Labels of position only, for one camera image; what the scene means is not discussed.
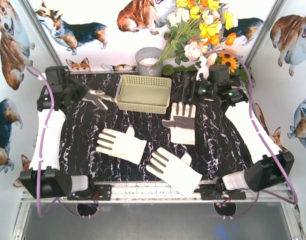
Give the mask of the white glove grey palm patch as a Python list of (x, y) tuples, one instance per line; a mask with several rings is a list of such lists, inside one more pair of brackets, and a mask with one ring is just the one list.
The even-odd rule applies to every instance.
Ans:
[(173, 102), (170, 120), (162, 120), (162, 125), (170, 129), (170, 141), (175, 144), (195, 145), (196, 106)]

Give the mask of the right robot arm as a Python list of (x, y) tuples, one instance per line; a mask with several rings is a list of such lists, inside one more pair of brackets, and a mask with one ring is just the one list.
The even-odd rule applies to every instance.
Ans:
[(225, 191), (264, 191), (288, 182), (294, 162), (291, 152), (283, 152), (267, 135), (255, 116), (251, 98), (230, 80), (228, 68), (220, 65), (201, 68), (197, 73), (185, 71), (180, 89), (174, 100), (188, 104), (210, 101), (221, 108), (236, 127), (250, 153), (252, 166), (220, 177), (218, 182)]

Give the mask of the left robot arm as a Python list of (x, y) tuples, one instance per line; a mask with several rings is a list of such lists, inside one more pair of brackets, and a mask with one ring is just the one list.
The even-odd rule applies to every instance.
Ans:
[(33, 66), (27, 70), (40, 77), (45, 86), (37, 100), (38, 135), (28, 170), (20, 173), (20, 181), (35, 199), (67, 197), (89, 188), (86, 175), (69, 175), (60, 170), (59, 148), (66, 110), (72, 101), (80, 101), (86, 88), (70, 77), (66, 66), (52, 66), (42, 74)]

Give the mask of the pale green storage basket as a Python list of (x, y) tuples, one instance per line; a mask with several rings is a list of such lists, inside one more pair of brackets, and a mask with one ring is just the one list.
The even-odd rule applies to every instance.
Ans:
[(172, 80), (123, 74), (120, 77), (115, 100), (123, 111), (166, 114), (169, 107)]

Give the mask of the small sunflower pot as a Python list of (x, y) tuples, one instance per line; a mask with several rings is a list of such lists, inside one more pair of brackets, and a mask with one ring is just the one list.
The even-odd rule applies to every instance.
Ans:
[(238, 75), (241, 70), (241, 63), (238, 59), (226, 52), (217, 53), (216, 64), (225, 65), (229, 69), (230, 75)]

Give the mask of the grey metal bucket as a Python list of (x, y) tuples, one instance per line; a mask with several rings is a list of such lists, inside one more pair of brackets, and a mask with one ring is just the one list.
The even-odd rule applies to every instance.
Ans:
[(159, 62), (163, 51), (156, 47), (144, 47), (135, 54), (138, 74), (140, 76), (161, 77), (163, 63)]

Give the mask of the artificial flower bouquet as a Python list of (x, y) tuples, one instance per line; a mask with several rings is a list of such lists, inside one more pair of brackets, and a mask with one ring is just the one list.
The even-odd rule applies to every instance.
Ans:
[(174, 59), (177, 65), (193, 62), (220, 44), (225, 30), (238, 26), (229, 4), (219, 0), (178, 0), (166, 19), (169, 31), (157, 64)]

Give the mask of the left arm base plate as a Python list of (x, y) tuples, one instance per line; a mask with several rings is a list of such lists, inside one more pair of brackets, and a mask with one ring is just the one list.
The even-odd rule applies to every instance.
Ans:
[(96, 184), (92, 189), (78, 191), (67, 197), (69, 201), (110, 201), (112, 194), (111, 184)]

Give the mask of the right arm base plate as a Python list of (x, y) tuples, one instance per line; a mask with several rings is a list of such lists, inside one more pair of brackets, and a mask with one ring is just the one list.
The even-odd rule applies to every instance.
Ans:
[(242, 190), (230, 190), (222, 192), (216, 188), (215, 184), (201, 184), (198, 192), (202, 200), (226, 200), (231, 197), (232, 200), (245, 200), (246, 194)]

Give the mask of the aluminium front frame rail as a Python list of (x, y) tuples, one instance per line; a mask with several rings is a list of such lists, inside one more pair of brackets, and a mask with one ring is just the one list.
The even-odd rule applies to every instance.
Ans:
[[(161, 181), (131, 181), (131, 182), (95, 182), (96, 185), (110, 185), (110, 201), (103, 200), (99, 197), (99, 203), (216, 203), (223, 202), (224, 199), (215, 199), (210, 196), (209, 199), (202, 199), (200, 192), (191, 193), (189, 198), (185, 198), (174, 188)], [(288, 200), (293, 200), (290, 189), (286, 183), (270, 187), (267, 192), (274, 193)], [(242, 190), (242, 197), (231, 197), (227, 202), (230, 203), (250, 203), (256, 199), (256, 192), (251, 190)], [(281, 199), (260, 191), (258, 198), (259, 202), (280, 202)], [(93, 200), (68, 200), (66, 197), (61, 197), (62, 203), (92, 203)], [(36, 203), (30, 193), (24, 189), (20, 203)]]

